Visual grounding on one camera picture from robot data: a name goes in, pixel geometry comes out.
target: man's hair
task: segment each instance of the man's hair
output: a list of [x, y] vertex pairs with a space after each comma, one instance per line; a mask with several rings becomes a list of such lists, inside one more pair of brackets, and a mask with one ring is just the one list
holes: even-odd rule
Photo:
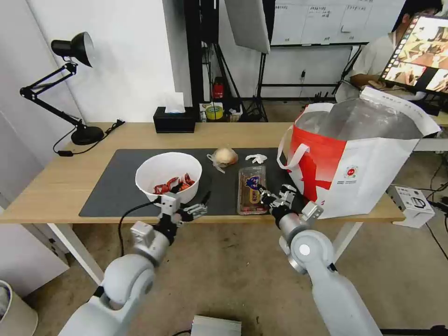
[[443, 4], [441, 0], [406, 0], [393, 30], [398, 28], [405, 14], [409, 14], [409, 16], [413, 17], [417, 13], [423, 12], [427, 9], [435, 9], [438, 13], [442, 10], [442, 7]]

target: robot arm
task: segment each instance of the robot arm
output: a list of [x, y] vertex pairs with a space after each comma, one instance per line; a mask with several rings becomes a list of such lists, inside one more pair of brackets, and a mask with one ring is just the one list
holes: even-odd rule
[[382, 335], [353, 284], [337, 272], [330, 240], [309, 229], [322, 208], [309, 202], [298, 215], [290, 209], [296, 193], [294, 187], [283, 185], [280, 197], [262, 186], [259, 190], [261, 201], [270, 207], [281, 230], [279, 243], [290, 264], [299, 273], [308, 273], [311, 279], [314, 301], [330, 334]]
[[93, 296], [70, 317], [59, 336], [123, 336], [141, 300], [152, 287], [155, 269], [174, 242], [178, 227], [207, 212], [208, 196], [201, 204], [181, 209], [178, 197], [161, 197], [156, 225], [136, 222], [131, 228], [133, 253], [115, 259]]

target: bag handle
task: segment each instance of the bag handle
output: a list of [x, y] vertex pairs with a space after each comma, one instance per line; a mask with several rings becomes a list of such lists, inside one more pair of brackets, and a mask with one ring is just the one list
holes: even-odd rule
[[291, 161], [287, 165], [284, 165], [283, 163], [281, 163], [280, 157], [281, 157], [281, 154], [283, 153], [283, 147], [285, 146], [286, 134], [288, 133], [288, 131], [290, 131], [292, 129], [293, 129], [293, 126], [289, 127], [286, 130], [286, 132], [283, 135], [283, 138], [281, 138], [281, 141], [279, 144], [279, 150], [277, 152], [277, 163], [279, 164], [280, 168], [282, 168], [282, 169], [294, 168], [295, 166], [297, 166], [299, 164], [299, 162], [302, 159], [302, 157], [304, 156], [304, 154], [306, 152], [309, 152], [309, 147], [307, 145], [300, 144], [300, 146], [296, 149], [293, 157], [291, 158]]

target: black desk lamp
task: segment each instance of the black desk lamp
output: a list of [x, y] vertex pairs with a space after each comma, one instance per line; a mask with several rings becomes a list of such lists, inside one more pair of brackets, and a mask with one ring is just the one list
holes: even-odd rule
[[[102, 140], [104, 133], [101, 128], [86, 126], [83, 124], [81, 119], [70, 116], [38, 98], [41, 93], [76, 74], [78, 64], [72, 60], [72, 57], [76, 58], [82, 64], [92, 67], [91, 61], [94, 58], [94, 47], [90, 35], [87, 32], [84, 32], [76, 35], [71, 41], [54, 40], [51, 42], [51, 49], [56, 55], [61, 56], [63, 60], [67, 61], [67, 63], [63, 67], [50, 73], [48, 76], [45, 76], [30, 86], [21, 88], [20, 94], [22, 97], [31, 100], [33, 103], [38, 104], [44, 109], [47, 109], [51, 113], [74, 125], [76, 127], [76, 131], [71, 135], [71, 140], [75, 145], [89, 145]], [[47, 79], [64, 70], [67, 70], [69, 74], [56, 80], [55, 82], [43, 83]]]

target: white box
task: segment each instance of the white box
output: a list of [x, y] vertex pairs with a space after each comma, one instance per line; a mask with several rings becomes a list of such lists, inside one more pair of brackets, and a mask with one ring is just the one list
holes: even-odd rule
[[387, 194], [406, 216], [403, 222], [393, 222], [396, 225], [420, 228], [435, 214], [420, 190], [392, 186]]
[[191, 336], [241, 336], [241, 322], [196, 315]]

